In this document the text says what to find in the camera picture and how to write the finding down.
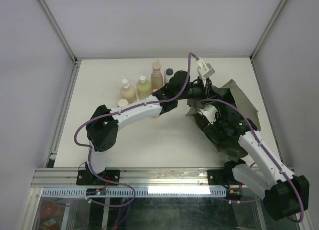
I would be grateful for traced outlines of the white bottle dark cap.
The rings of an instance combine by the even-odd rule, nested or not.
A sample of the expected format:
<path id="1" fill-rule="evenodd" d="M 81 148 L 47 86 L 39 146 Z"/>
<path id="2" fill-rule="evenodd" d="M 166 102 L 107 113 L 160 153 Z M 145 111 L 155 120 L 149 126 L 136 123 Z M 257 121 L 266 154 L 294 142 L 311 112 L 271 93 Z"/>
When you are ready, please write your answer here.
<path id="1" fill-rule="evenodd" d="M 165 71 L 164 71 L 164 82 L 165 83 L 168 83 L 169 80 L 174 76 L 174 70 L 171 69 L 171 68 L 167 68 Z"/>

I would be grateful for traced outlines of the olive green canvas bag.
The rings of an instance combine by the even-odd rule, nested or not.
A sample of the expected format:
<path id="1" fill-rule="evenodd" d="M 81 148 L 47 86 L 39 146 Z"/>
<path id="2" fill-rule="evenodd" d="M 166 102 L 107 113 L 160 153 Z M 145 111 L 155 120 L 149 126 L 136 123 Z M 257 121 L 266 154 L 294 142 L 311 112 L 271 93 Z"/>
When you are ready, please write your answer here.
<path id="1" fill-rule="evenodd" d="M 244 115 L 248 119 L 255 131 L 261 130 L 261 125 L 258 117 L 258 110 L 245 95 L 245 93 L 237 86 L 234 80 L 228 81 L 222 88 L 228 88 L 228 93 L 224 96 L 223 101 L 231 104 L 237 109 L 229 107 L 226 104 L 215 102 L 215 101 L 203 101 L 199 103 L 198 98 L 188 99 L 187 104 L 190 109 L 186 114 L 196 125 L 197 127 L 204 132 L 204 127 L 208 124 L 208 121 L 205 117 L 198 114 L 197 109 L 199 107 L 204 107 L 207 104 L 214 105 L 221 116 L 230 115 L 231 112 L 238 113 L 239 115 Z M 238 162 L 239 159 L 242 159 L 248 155 L 247 151 L 239 145 L 215 145 L 217 152 L 227 155 L 229 160 Z"/>

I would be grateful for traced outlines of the yellow-green lotion bottle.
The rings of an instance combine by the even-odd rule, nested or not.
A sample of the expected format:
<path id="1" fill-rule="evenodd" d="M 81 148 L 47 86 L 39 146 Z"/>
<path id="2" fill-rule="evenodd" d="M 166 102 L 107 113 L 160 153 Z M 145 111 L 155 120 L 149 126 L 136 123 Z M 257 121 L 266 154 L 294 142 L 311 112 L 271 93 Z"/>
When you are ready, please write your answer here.
<path id="1" fill-rule="evenodd" d="M 137 88 L 138 98 L 140 100 L 147 98 L 152 93 L 152 84 L 148 79 L 146 79 L 144 75 L 140 75 L 140 78 L 136 84 L 136 88 Z"/>

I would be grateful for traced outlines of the small tan pump bottle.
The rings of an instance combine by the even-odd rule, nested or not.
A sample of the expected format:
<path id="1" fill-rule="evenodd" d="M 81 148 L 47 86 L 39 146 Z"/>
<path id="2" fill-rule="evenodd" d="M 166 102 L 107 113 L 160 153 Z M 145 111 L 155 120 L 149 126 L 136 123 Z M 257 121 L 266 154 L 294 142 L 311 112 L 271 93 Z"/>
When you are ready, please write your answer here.
<path id="1" fill-rule="evenodd" d="M 120 94 L 123 99 L 126 99 L 128 101 L 129 104 L 135 103 L 137 101 L 134 87 L 125 78 L 122 79 Z"/>

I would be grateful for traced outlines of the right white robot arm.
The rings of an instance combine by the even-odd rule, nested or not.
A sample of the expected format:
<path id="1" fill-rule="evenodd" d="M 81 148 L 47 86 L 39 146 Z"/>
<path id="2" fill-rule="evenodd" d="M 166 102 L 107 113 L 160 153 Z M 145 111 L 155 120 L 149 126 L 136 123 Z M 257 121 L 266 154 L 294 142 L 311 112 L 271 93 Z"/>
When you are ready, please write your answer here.
<path id="1" fill-rule="evenodd" d="M 299 214 L 302 222 L 309 205 L 310 184 L 278 159 L 255 123 L 237 109 L 207 105 L 198 109 L 196 123 L 218 152 L 229 159 L 223 179 L 252 190 L 276 221 Z"/>

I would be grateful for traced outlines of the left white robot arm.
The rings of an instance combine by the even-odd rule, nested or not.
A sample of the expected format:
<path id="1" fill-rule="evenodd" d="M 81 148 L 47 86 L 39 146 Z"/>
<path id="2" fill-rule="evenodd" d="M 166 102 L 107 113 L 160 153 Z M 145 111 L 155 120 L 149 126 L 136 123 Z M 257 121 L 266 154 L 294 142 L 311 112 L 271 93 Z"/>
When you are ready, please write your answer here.
<path id="1" fill-rule="evenodd" d="M 228 88 L 212 85 L 209 78 L 198 77 L 190 81 L 189 73 L 180 70 L 162 88 L 131 106 L 115 109 L 99 106 L 85 127 L 91 144 L 86 164 L 87 179 L 93 184 L 100 184 L 104 180 L 106 165 L 102 155 L 114 146 L 120 130 L 145 118 L 175 109 L 179 100 L 187 101 L 190 107 L 188 116 L 204 131 L 209 140 L 219 142 L 220 134 L 214 134 L 210 127 L 220 122 L 224 111 L 210 104 L 208 100 L 225 100 L 229 94 Z"/>

